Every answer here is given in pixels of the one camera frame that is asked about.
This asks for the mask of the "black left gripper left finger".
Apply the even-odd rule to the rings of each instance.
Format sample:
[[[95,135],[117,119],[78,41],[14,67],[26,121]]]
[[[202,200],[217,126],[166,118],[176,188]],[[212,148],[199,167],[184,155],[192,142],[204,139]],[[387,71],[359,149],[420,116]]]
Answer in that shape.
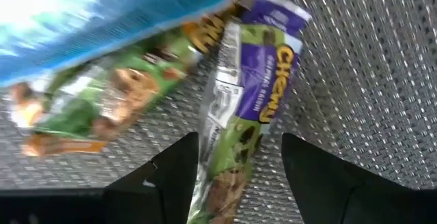
[[[1,191],[1,224],[185,224],[197,175],[190,132],[103,188]]]

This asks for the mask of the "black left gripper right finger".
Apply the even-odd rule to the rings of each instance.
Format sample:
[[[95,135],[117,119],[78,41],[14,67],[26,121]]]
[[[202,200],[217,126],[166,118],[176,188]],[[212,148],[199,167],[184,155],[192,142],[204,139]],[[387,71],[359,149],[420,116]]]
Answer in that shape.
[[[308,224],[436,224],[436,190],[413,190],[285,133],[281,158]]]

